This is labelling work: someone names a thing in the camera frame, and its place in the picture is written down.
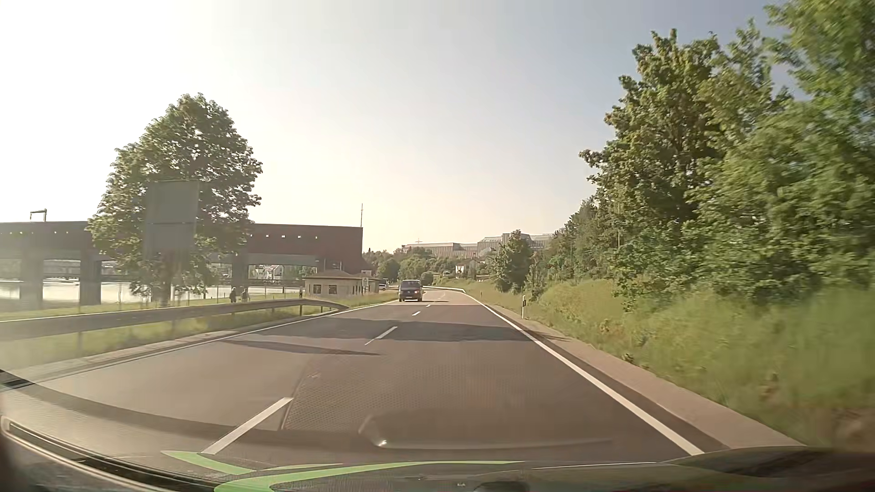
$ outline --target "house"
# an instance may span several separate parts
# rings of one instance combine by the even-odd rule
[[[343,270],[326,270],[304,277],[304,288],[312,296],[349,297],[376,294],[380,291],[379,280],[369,275],[346,273]]]

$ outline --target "grass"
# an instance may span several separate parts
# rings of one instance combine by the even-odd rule
[[[368,306],[395,299],[397,294],[381,292],[370,296],[332,299],[349,307]],[[244,313],[219,314],[184,320],[162,321],[130,327],[113,327],[79,334],[62,334],[0,343],[2,369],[15,369],[76,357],[96,355],[121,348],[138,347],[156,341],[188,335],[247,327],[273,320],[320,313],[318,306],[291,306]]]
[[[454,281],[487,304],[520,297]],[[875,451],[875,292],[759,308],[694,292],[624,313],[607,280],[552,285],[526,317],[810,445]]]

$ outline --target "antenna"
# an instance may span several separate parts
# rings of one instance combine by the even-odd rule
[[[42,214],[42,215],[43,215],[43,222],[45,222],[45,221],[46,221],[46,216],[49,215],[49,209],[48,209],[48,208],[43,208],[42,210],[33,210],[33,211],[31,211],[31,216],[30,216],[30,218],[28,219],[29,221],[32,221],[32,220],[33,220],[33,215],[34,215],[34,214]]]

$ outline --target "dark van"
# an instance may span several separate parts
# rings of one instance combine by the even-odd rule
[[[402,280],[398,285],[398,300],[404,302],[407,299],[423,301],[423,283],[419,280]]]

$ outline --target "asphalt road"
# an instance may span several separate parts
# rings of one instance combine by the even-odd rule
[[[162,451],[277,466],[687,455],[672,431],[621,400],[465,294],[428,291],[422,303],[350,310],[9,391],[0,409],[36,431],[152,464]]]

